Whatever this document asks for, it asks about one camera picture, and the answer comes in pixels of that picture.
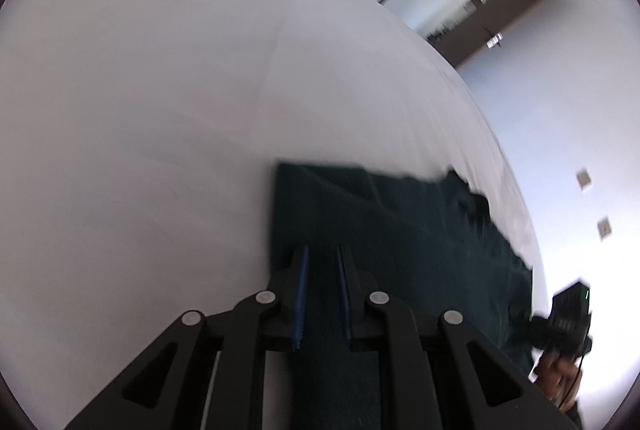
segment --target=folded cloth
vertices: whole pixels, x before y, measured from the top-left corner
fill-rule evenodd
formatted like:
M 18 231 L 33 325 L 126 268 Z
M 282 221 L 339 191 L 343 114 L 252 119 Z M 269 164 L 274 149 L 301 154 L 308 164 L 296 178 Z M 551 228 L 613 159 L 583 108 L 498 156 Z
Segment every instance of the folded cloth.
M 350 353 L 342 339 L 337 244 L 348 244 L 356 266 L 415 312 L 462 312 L 529 374 L 531 348 L 510 314 L 530 312 L 532 273 L 491 222 L 487 200 L 455 172 L 427 183 L 281 164 L 272 270 L 289 265 L 297 244 L 309 245 L 311 260 L 302 348 L 290 356 L 296 430 L 380 428 L 377 357 Z

